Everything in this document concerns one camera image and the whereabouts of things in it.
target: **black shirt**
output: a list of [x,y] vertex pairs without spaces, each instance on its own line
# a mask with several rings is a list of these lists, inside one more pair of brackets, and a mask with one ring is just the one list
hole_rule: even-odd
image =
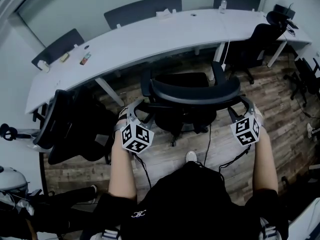
[[283,240],[288,238],[276,191],[262,190],[245,206],[236,205],[220,174],[195,162],[160,179],[139,204],[108,194],[99,204],[95,213],[108,218],[107,229],[121,225],[123,240],[258,239],[260,218],[275,226]]

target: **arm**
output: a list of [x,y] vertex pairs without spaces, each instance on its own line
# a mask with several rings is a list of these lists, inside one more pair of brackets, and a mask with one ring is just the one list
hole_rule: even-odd
[[259,141],[255,144],[253,191],[275,190],[278,193],[278,177],[271,142],[266,129],[260,128]]
[[[126,119],[123,119],[118,124],[123,124],[126,121]],[[122,148],[121,132],[119,130],[115,132],[114,144],[111,151],[109,194],[114,197],[131,200],[137,198],[131,155]]]
[[38,235],[34,230],[34,227],[31,225],[30,220],[26,219],[26,223],[28,224],[29,230],[31,232],[32,240],[38,240]]

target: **cable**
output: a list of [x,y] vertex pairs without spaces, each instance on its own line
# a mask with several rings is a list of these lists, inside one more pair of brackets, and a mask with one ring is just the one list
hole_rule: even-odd
[[12,197],[12,195],[9,193],[9,192],[6,192],[6,191],[3,191],[3,190],[0,190],[0,192],[4,193],[5,195],[8,194],[10,197],[11,197],[11,200],[13,202],[13,208],[11,210],[5,210],[5,209],[0,209],[0,211],[5,211],[5,212],[11,212],[13,211],[15,208],[16,208],[16,201],[14,200],[14,198]]
[[295,31],[293,30],[293,28],[289,25],[286,26],[286,30],[293,36],[293,37],[296,37],[296,33]]
[[151,187],[151,181],[150,181],[150,178],[149,178],[149,175],[148,175],[148,172],[147,172],[147,166],[146,166],[145,162],[136,153],[132,153],[132,154],[140,162],[140,164],[142,165],[142,168],[145,171],[145,175],[146,175],[146,177],[148,179],[149,186],[150,186],[150,189],[151,189],[152,188]]
[[209,144],[208,144],[208,148],[206,149],[206,152],[205,152],[205,158],[204,158],[203,166],[206,166],[207,155],[208,155],[208,151],[209,151],[209,148],[210,148],[210,143],[211,143],[211,123],[210,123],[210,132],[209,132]]
[[226,28],[226,25],[225,25],[224,21],[223,21],[222,18],[220,17],[220,13],[218,13],[218,17],[219,17],[220,21],[222,22],[224,31],[225,31],[225,33],[228,35],[228,39],[229,39],[229,40],[228,40],[228,46],[227,46],[227,48],[226,48],[226,53],[225,53],[224,60],[223,60],[223,64],[225,64],[225,61],[226,61],[226,58],[227,58],[227,54],[228,54],[228,50],[229,50],[229,45],[230,45],[230,35],[229,35],[228,31],[227,31],[227,28]]
[[246,150],[244,150],[241,154],[237,155],[232,161],[226,162],[226,163],[221,164],[221,165],[219,166],[219,174],[220,174],[220,177],[222,178],[223,184],[225,184],[225,178],[224,178],[224,176],[221,174],[221,169],[230,166],[230,165],[233,164],[235,161],[237,161],[239,158],[241,158],[244,154],[248,154],[250,148],[251,148],[251,144],[246,148]]
[[320,119],[320,117],[314,117],[314,116],[311,116],[310,114],[308,114],[307,112],[304,112],[303,109],[302,109],[302,107],[300,106],[300,103],[299,103],[297,97],[295,97],[295,100],[296,100],[296,102],[298,103],[298,105],[299,105],[302,113],[304,113],[304,115],[305,115],[306,117],[308,117],[308,118],[313,118],[313,119]]

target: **white shoe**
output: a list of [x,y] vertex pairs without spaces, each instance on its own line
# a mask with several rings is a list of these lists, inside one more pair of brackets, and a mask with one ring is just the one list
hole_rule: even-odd
[[197,155],[194,151],[189,151],[185,156],[185,162],[188,163],[189,161],[197,162]]
[[311,139],[312,138],[312,131],[313,131],[313,128],[311,126],[310,123],[307,123],[306,124],[306,131],[308,133],[308,138]]
[[96,194],[96,193],[97,193],[97,191],[98,191],[97,186],[96,186],[96,185],[91,185],[90,187],[93,187],[93,188],[94,188],[94,193]]

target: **small box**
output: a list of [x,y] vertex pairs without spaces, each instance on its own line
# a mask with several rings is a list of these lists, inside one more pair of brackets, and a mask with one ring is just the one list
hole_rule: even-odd
[[134,122],[120,129],[122,147],[131,152],[140,154],[151,146],[155,133]]
[[241,146],[259,141],[260,126],[254,115],[231,124],[231,130]]

